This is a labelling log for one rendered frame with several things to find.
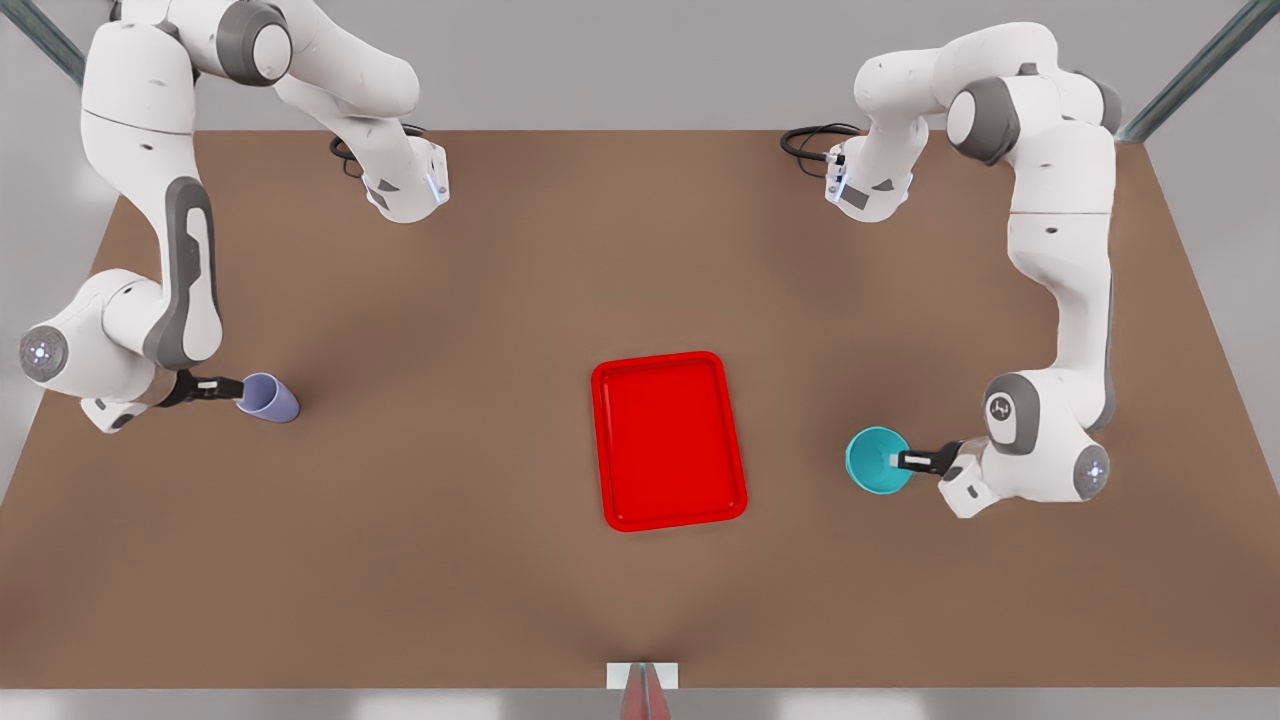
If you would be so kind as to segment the teal bowl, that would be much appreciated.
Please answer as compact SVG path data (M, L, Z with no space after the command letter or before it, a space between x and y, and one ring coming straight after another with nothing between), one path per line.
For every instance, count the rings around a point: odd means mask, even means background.
M888 464L890 456L909 448L900 433L886 427L859 430L845 450L845 469L852 480L873 495L892 495L904 488L913 474Z

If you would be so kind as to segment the lavender cup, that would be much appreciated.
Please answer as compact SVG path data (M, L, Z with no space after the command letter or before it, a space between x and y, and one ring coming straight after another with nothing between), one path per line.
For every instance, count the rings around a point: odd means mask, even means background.
M297 397L269 373L253 373L243 380L243 396L236 406L257 419L284 424L300 415Z

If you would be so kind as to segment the red tray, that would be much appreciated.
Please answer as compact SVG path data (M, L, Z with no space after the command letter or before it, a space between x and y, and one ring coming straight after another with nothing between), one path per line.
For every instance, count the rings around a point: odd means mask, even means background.
M728 521L748 488L721 357L616 359L591 373L603 515L617 532Z

